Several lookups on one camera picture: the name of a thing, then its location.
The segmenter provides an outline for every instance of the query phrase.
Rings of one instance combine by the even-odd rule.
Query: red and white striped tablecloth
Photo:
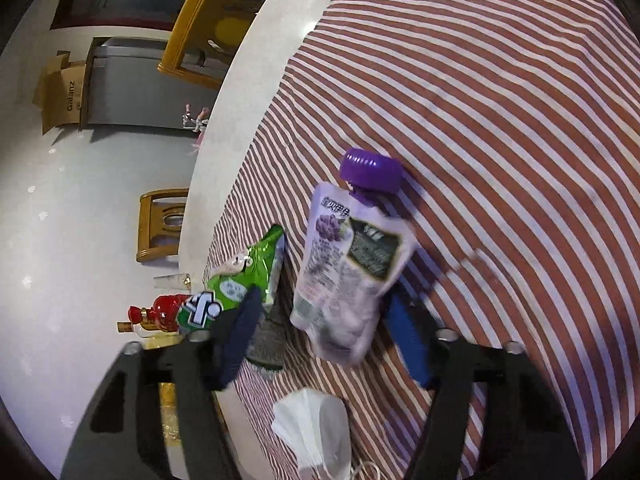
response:
[[[398,158],[382,203],[421,249],[401,283],[469,340],[524,343],[558,396],[587,475],[640,406],[640,45],[611,0],[332,0],[289,60],[226,201],[211,266],[282,224],[290,308],[318,182],[351,146]],[[430,396],[379,330],[355,369],[288,331],[273,383],[236,389],[278,479],[296,460],[273,403],[310,386],[345,400],[354,459],[401,478]],[[481,438],[476,391],[461,463]]]

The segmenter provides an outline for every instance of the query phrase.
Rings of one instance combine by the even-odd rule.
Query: purple bottle cap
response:
[[[404,169],[389,156],[350,148],[340,164],[340,177],[353,186],[353,195],[370,205],[370,192],[397,193]]]

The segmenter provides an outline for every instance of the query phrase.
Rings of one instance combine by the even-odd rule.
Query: grape image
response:
[[[339,242],[342,240],[340,224],[341,221],[335,215],[320,215],[316,220],[316,231],[324,240]]]

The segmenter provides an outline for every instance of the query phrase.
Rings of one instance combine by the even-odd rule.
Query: face mask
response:
[[[316,469],[331,480],[351,478],[351,439],[344,403],[305,388],[273,405],[271,429],[296,454],[298,471]]]

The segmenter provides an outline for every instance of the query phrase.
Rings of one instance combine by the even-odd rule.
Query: ear loop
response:
[[[372,462],[370,460],[365,460],[364,462],[360,462],[360,465],[357,466],[356,469],[354,469],[353,467],[350,468],[350,476],[349,476],[349,480],[356,480],[356,478],[358,477],[358,475],[360,473],[362,473],[363,469],[365,468],[365,466],[371,466],[373,469],[376,470],[377,476],[376,476],[376,480],[382,480],[383,478],[386,480],[386,476],[384,476],[382,474],[382,471],[380,471],[380,468],[378,467],[378,464],[376,464],[375,462]],[[329,478],[330,480],[336,480],[334,477],[332,477],[329,472],[326,470],[326,465],[322,464],[322,468],[324,469],[324,474],[327,476],[327,478]]]

